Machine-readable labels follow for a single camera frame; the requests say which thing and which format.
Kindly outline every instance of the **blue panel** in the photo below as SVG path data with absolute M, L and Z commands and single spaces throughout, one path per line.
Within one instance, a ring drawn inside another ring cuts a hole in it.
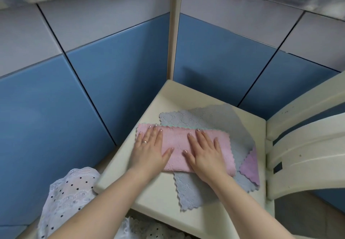
M 117 144 L 166 81 L 168 37 L 164 14 L 67 54 Z
M 267 120 L 289 102 L 338 73 L 278 51 L 239 108 Z
M 345 213 L 345 188 L 320 189 L 314 191 L 314 193 Z
M 237 106 L 275 49 L 180 14 L 174 81 Z
M 2 226 L 0 227 L 1 239 L 15 239 L 26 229 L 26 226 Z
M 0 79 L 0 225 L 30 224 L 49 185 L 113 148 L 63 56 Z

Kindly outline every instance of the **drawer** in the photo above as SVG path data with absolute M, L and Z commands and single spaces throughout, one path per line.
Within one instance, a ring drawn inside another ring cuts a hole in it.
M 0 11 L 0 77 L 61 54 L 36 5 Z
M 114 142 L 62 55 L 0 79 L 0 104 L 0 226 L 28 225 L 50 184 Z
M 120 145 L 166 81 L 170 14 L 67 53 Z
M 181 14 L 174 81 L 237 106 L 275 51 Z
M 26 226 L 2 226 L 0 227 L 1 239 L 14 239 L 26 229 Z
M 345 22 L 305 13 L 286 41 L 282 51 L 345 71 Z
M 338 73 L 278 51 L 239 108 L 268 120 L 288 103 Z
M 265 0 L 182 0 L 180 11 L 275 48 L 303 12 Z
M 170 11 L 170 0 L 56 0 L 39 5 L 65 51 Z

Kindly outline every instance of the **pink microfiber cloth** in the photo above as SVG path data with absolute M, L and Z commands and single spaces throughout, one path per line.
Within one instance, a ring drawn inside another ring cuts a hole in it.
M 255 147 L 244 159 L 239 171 L 253 183 L 260 186 L 258 160 Z
M 153 124 L 139 124 L 137 128 L 137 136 L 139 132 L 143 132 L 144 134 L 150 125 L 153 126 Z M 187 139 L 187 134 L 191 133 L 196 138 L 195 129 L 170 126 L 158 126 L 158 128 L 163 129 L 162 154 L 165 153 L 168 148 L 175 148 L 164 170 L 194 172 L 192 167 L 190 167 L 190 165 L 186 161 L 186 158 L 183 156 L 182 151 L 191 151 L 191 147 Z M 206 130 L 206 132 L 211 140 L 214 140 L 215 137 L 218 137 L 218 141 L 222 149 L 224 161 L 226 164 L 227 173 L 230 176 L 235 176 L 235 161 L 231 152 L 229 135 L 226 132 L 220 130 Z

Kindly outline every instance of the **gray cloth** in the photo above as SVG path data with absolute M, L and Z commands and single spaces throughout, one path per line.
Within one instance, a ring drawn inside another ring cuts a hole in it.
M 237 170 L 235 181 L 246 192 L 258 190 L 258 186 L 239 173 L 239 167 L 255 143 L 231 105 L 210 105 L 204 108 L 161 113 L 159 118 L 163 126 L 218 129 L 227 132 L 230 135 L 231 151 Z M 194 173 L 174 172 L 174 179 L 183 211 L 218 200 L 213 190 Z

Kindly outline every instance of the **white dress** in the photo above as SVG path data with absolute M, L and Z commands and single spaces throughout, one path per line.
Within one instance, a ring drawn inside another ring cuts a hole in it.
M 47 238 L 64 222 L 88 204 L 95 196 L 93 186 L 100 174 L 85 167 L 72 169 L 64 178 L 50 185 L 49 195 L 43 206 L 38 224 L 38 238 Z M 115 239 L 190 239 L 184 233 L 173 231 L 154 219 L 125 218 Z

